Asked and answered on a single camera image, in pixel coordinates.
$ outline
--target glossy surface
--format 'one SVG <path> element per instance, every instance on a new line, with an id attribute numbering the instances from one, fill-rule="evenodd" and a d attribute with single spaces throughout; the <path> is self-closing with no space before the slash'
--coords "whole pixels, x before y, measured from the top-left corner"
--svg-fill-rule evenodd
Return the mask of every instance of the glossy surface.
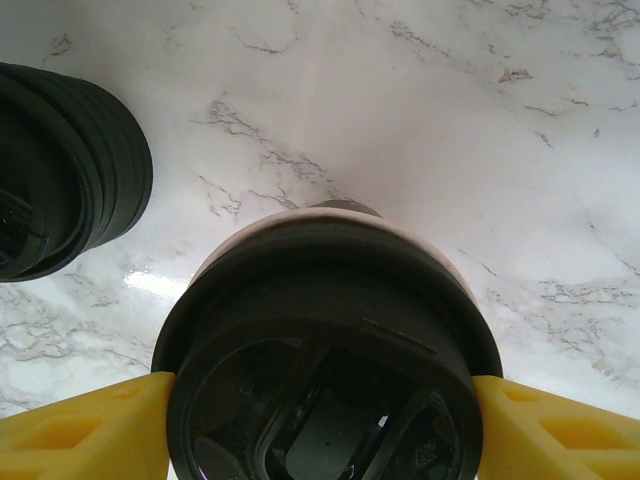
<path id="1" fill-rule="evenodd" d="M 0 415 L 148 372 L 216 246 L 349 196 L 454 262 L 507 378 L 639 418 L 634 3 L 5 1 L 0 58 L 113 92 L 156 176 L 134 230 L 0 286 Z"/>

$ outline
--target yellow bracket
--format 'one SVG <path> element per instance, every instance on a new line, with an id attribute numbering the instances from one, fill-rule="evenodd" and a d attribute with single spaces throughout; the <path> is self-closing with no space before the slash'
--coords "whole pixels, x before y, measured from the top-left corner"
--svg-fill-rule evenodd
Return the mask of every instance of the yellow bracket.
<path id="1" fill-rule="evenodd" d="M 0 420 L 0 480 L 166 480 L 173 382 L 154 373 Z"/>
<path id="2" fill-rule="evenodd" d="M 480 480 L 640 480 L 640 421 L 502 378 L 474 383 Z"/>

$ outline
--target black cylindrical object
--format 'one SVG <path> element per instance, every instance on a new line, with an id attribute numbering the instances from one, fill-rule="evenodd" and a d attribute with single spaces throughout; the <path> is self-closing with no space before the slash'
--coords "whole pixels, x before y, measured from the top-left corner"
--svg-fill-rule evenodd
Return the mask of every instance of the black cylindrical object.
<path id="1" fill-rule="evenodd" d="M 144 134 L 113 95 L 0 63 L 0 282 L 48 275 L 128 231 L 152 179 Z"/>
<path id="2" fill-rule="evenodd" d="M 181 480 L 474 477 L 471 377 L 502 375 L 495 342 L 446 259 L 374 215 L 276 215 L 198 272 L 152 365 L 177 374 Z"/>

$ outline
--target marble surface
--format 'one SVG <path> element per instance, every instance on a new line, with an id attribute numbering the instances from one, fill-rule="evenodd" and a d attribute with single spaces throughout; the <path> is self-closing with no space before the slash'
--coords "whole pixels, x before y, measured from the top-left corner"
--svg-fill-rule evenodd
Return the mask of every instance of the marble surface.
<path id="1" fill-rule="evenodd" d="M 151 144 L 130 233 L 0 285 L 0 416 L 145 374 L 226 237 L 352 197 L 448 255 L 506 376 L 640 418 L 638 0 L 2 0 L 0 61 Z"/>

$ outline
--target white plastic rim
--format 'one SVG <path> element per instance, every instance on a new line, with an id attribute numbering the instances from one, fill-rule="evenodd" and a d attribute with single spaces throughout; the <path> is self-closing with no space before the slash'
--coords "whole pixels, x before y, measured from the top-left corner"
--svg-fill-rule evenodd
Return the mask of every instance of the white plastic rim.
<path id="1" fill-rule="evenodd" d="M 353 223 L 367 225 L 368 227 L 377 228 L 379 230 L 391 233 L 396 237 L 411 243 L 412 245 L 418 247 L 429 256 L 434 258 L 451 275 L 453 275 L 458 283 L 462 285 L 469 298 L 471 298 L 471 300 L 476 303 L 475 297 L 471 292 L 471 288 L 469 288 L 467 282 L 464 281 L 464 278 L 462 277 L 460 272 L 451 263 L 451 261 L 431 243 L 427 242 L 419 235 L 416 235 L 409 230 L 395 225 L 388 220 L 385 220 L 384 218 L 369 215 L 368 213 L 361 213 L 336 207 L 309 207 L 301 208 L 298 210 L 289 210 L 286 212 L 269 215 L 268 217 L 258 220 L 257 222 L 253 222 L 251 225 L 247 225 L 242 230 L 236 232 L 227 240 L 225 240 L 218 248 L 213 251 L 213 253 L 211 253 L 211 255 L 207 257 L 207 259 L 200 266 L 193 279 L 191 280 L 191 284 L 193 284 L 193 282 L 195 282 L 198 277 L 200 277 L 200 275 L 202 275 L 202 273 L 209 267 L 209 265 L 211 265 L 217 258 L 221 257 L 224 253 L 228 252 L 236 245 L 242 243 L 258 232 L 269 230 L 276 225 L 300 223 L 307 220 L 318 221 L 325 219 L 339 219 L 343 221 L 347 220 Z"/>

